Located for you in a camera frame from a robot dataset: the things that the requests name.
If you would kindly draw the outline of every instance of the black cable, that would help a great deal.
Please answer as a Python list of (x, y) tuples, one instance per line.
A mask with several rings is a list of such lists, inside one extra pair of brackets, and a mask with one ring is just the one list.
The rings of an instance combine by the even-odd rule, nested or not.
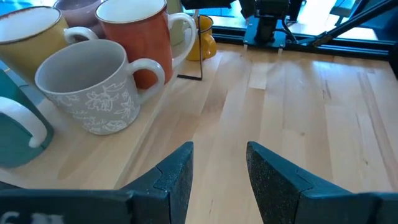
[(289, 32), (287, 32), (285, 29), (275, 29), (275, 31), (284, 32), (286, 35), (290, 36)]
[(297, 23), (297, 21), (288, 21), (287, 23), (286, 23), (286, 25), (287, 26), (290, 26), (290, 25), (293, 25), (293, 24), (296, 24)]
[(284, 27), (285, 31), (287, 32), (287, 35), (292, 39), (292, 41), (296, 42), (297, 41), (296, 37), (293, 35), (293, 33), (290, 31), (290, 29), (287, 27), (285, 23), (285, 15), (282, 17), (282, 26)]

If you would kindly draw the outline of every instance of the wooden table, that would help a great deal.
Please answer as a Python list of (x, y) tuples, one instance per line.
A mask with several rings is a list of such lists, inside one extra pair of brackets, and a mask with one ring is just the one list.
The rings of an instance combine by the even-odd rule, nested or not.
[(164, 89), (141, 106), (137, 119), (109, 136), (85, 131), (49, 100), (38, 106), (53, 125), (50, 146), (30, 163), (0, 169), (0, 181), (27, 189), (118, 189), (165, 101), (177, 71)]

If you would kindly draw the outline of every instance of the white mug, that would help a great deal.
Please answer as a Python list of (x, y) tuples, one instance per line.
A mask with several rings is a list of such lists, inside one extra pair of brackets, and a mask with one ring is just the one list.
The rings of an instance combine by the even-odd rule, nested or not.
[[(157, 83), (137, 92), (132, 73), (148, 69)], [(112, 134), (128, 127), (140, 105), (164, 86), (159, 63), (127, 61), (124, 48), (110, 40), (89, 40), (51, 55), (36, 72), (37, 87), (57, 106), (94, 134)]]

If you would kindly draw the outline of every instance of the wooden surface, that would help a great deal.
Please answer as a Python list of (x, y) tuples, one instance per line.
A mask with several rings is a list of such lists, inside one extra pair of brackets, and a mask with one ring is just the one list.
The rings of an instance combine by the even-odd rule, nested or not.
[(50, 146), (27, 165), (0, 169), (0, 181), (28, 189), (118, 189), (137, 150), (171, 89), (177, 73), (162, 91), (143, 105), (136, 120), (109, 136), (85, 131), (49, 100), (39, 110), (54, 127)]
[[(257, 141), (353, 192), (398, 191), (398, 83), (387, 62), (218, 44), (177, 79), (128, 183), (193, 140), (187, 223), (261, 223), (246, 168)], [(187, 62), (186, 75), (198, 75)]]

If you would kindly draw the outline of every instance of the yellow object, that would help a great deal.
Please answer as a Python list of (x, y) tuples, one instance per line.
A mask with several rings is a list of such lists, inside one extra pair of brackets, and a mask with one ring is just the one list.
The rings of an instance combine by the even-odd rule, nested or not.
[[(208, 16), (200, 16), (200, 30), (201, 30), (201, 49), (203, 54), (203, 59), (211, 58), (217, 53), (217, 45), (216, 41), (213, 38), (213, 20)], [(200, 51), (199, 51), (199, 38), (195, 40), (195, 43), (191, 49), (191, 52), (187, 56), (187, 60), (197, 61), (200, 60)]]
[(1, 60), (26, 81), (35, 83), (35, 73), (40, 64), (68, 45), (63, 36), (66, 28), (68, 24), (61, 17), (52, 27), (33, 37), (0, 43)]

